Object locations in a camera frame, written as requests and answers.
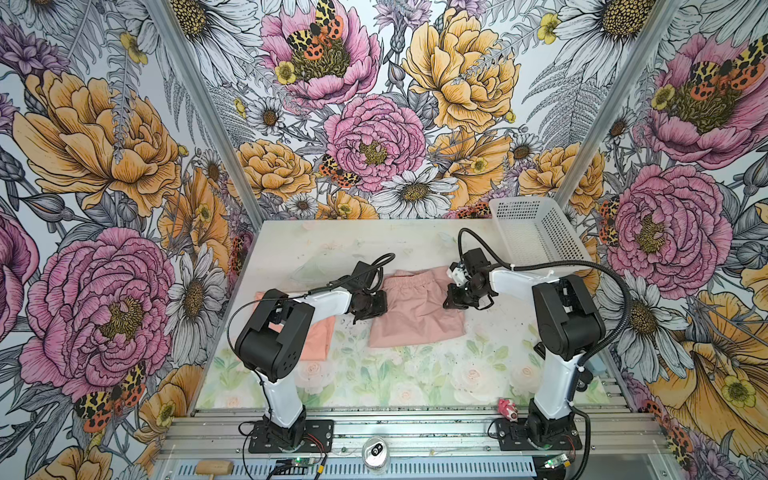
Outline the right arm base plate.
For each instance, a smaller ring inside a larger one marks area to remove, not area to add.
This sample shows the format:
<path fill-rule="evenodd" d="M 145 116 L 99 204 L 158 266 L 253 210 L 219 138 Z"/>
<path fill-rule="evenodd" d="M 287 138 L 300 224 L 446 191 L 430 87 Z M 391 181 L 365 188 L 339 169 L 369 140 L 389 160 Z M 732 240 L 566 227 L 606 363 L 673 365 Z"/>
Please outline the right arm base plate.
<path fill-rule="evenodd" d="M 489 436 L 501 451 L 578 451 L 583 448 L 572 416 L 549 420 L 537 416 L 510 421 L 497 418 L 489 425 Z"/>

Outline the white plastic laundry basket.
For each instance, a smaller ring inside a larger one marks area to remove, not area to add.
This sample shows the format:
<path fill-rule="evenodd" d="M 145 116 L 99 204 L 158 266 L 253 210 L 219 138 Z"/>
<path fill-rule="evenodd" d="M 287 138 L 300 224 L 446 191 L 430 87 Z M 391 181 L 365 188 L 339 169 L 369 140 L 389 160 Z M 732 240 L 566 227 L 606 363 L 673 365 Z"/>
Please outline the white plastic laundry basket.
<path fill-rule="evenodd" d="M 514 266 L 591 261 L 585 245 L 551 198 L 517 196 L 489 201 L 492 219 Z"/>

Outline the dusty pink garment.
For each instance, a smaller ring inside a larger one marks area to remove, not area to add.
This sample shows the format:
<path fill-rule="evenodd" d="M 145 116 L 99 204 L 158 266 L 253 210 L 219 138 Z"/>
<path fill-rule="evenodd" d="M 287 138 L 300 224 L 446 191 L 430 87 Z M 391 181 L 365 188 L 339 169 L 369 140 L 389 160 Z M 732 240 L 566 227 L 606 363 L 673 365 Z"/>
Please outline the dusty pink garment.
<path fill-rule="evenodd" d="M 425 345 L 464 336 L 464 313 L 443 307 L 451 283 L 446 266 L 397 270 L 386 277 L 382 290 L 387 297 L 387 311 L 373 320 L 368 346 L 381 349 Z"/>

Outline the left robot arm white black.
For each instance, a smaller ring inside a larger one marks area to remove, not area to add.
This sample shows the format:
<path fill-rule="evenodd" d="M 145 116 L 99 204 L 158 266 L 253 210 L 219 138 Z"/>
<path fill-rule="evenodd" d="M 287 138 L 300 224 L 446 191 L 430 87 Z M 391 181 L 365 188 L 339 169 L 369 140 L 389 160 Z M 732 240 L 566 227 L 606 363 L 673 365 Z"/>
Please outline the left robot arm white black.
<path fill-rule="evenodd" d="M 330 317 L 350 315 L 357 323 L 386 313 L 384 267 L 395 258 L 386 253 L 370 264 L 360 261 L 351 274 L 306 293 L 270 289 L 251 303 L 255 309 L 240 333 L 226 337 L 235 356 L 257 377 L 265 397 L 265 413 L 256 425 L 262 433 L 254 438 L 296 451 L 304 439 L 313 437 L 293 375 L 309 330 Z"/>

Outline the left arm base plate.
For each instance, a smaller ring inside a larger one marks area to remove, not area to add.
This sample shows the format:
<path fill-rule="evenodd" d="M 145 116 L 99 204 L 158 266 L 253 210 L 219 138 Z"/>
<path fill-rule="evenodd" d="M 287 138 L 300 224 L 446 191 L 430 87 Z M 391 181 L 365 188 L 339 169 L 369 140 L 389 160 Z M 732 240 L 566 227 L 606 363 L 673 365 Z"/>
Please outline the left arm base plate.
<path fill-rule="evenodd" d="M 329 453 L 332 450 L 335 422 L 328 419 L 299 420 L 282 428 L 262 419 L 248 435 L 250 454 Z"/>

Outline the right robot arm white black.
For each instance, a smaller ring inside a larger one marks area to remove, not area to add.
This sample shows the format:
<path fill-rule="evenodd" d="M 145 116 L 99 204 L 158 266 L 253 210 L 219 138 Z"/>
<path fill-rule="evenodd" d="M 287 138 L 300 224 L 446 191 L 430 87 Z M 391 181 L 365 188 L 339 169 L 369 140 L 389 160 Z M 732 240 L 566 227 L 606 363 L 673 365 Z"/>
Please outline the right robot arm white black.
<path fill-rule="evenodd" d="M 448 267 L 450 283 L 446 309 L 478 311 L 494 305 L 494 298 L 511 295 L 531 304 L 543 354 L 543 380 L 531 400 L 526 418 L 512 423 L 506 438 L 544 449 L 574 432 L 573 400 L 586 370 L 587 354 L 594 352 L 606 328 L 584 279 L 574 273 L 558 276 L 558 267 L 594 267 L 586 260 L 561 260 L 530 266 L 493 264 L 480 248 L 464 253 Z"/>

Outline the peach graphic t-shirt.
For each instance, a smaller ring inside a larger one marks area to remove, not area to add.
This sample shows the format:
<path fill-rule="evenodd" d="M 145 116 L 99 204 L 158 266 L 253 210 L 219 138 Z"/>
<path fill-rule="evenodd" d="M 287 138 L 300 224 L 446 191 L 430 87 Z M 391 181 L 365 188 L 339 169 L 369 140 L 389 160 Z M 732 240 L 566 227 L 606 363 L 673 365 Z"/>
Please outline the peach graphic t-shirt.
<path fill-rule="evenodd" d="M 298 298 L 297 302 L 314 307 L 312 323 L 305 339 L 300 361 L 325 361 L 332 341 L 335 319 L 341 315 L 338 292 L 325 292 Z M 284 329 L 284 319 L 280 314 L 269 314 L 265 327 L 255 333 L 253 339 L 243 341 L 242 350 L 253 357 L 271 359 L 282 347 L 277 335 Z"/>

